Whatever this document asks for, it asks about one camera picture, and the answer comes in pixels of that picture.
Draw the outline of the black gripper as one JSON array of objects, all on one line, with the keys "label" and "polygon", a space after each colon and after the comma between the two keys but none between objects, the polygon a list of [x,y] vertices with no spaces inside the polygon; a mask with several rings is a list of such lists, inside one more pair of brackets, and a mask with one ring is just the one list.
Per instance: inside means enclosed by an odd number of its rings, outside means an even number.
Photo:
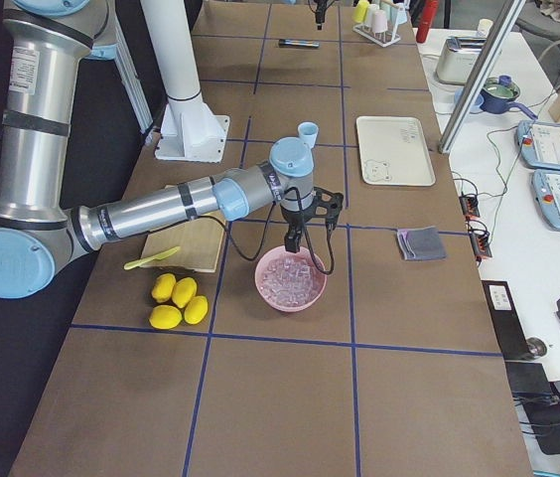
[{"label": "black gripper", "polygon": [[284,236],[285,250],[298,253],[301,247],[301,239],[307,234],[306,223],[314,216],[315,203],[312,202],[302,210],[298,209],[296,201],[282,201],[280,203],[281,213],[288,224],[288,231]]},{"label": "black gripper", "polygon": [[329,1],[328,0],[314,0],[315,5],[315,21],[316,27],[318,30],[323,29],[324,25],[324,16],[329,8]]}]

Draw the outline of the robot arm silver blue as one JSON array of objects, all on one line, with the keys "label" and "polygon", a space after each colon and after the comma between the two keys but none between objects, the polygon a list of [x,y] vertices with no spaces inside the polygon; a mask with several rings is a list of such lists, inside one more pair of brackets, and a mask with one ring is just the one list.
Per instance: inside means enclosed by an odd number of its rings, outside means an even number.
[{"label": "robot arm silver blue", "polygon": [[2,119],[0,298],[45,288],[69,263],[103,245],[220,212],[228,221],[278,204],[301,227],[316,205],[311,147],[277,141],[266,162],[94,208],[63,210],[60,195],[77,70],[115,34],[110,1],[8,1],[13,38]]}]

